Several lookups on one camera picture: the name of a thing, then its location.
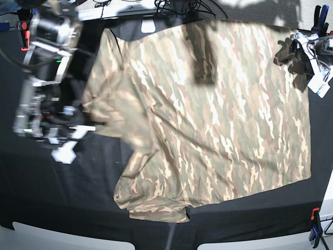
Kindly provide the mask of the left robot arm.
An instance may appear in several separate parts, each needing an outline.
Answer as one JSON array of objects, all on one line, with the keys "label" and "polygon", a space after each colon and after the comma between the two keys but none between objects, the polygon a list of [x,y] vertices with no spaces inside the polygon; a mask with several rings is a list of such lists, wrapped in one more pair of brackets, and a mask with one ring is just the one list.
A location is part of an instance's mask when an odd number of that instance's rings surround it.
[{"label": "left robot arm", "polygon": [[310,36],[301,32],[292,36],[289,71],[297,74],[319,75],[324,82],[332,79],[332,36]]}]

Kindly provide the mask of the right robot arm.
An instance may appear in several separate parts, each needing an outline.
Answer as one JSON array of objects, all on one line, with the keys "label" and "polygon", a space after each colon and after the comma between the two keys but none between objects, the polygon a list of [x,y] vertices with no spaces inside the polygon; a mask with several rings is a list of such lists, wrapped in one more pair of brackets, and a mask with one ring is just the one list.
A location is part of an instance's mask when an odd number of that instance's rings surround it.
[{"label": "right robot arm", "polygon": [[69,1],[22,1],[36,10],[30,26],[30,47],[20,68],[27,74],[22,85],[13,131],[19,136],[62,146],[74,131],[70,115],[59,109],[60,84],[66,76],[81,36],[83,25]]}]

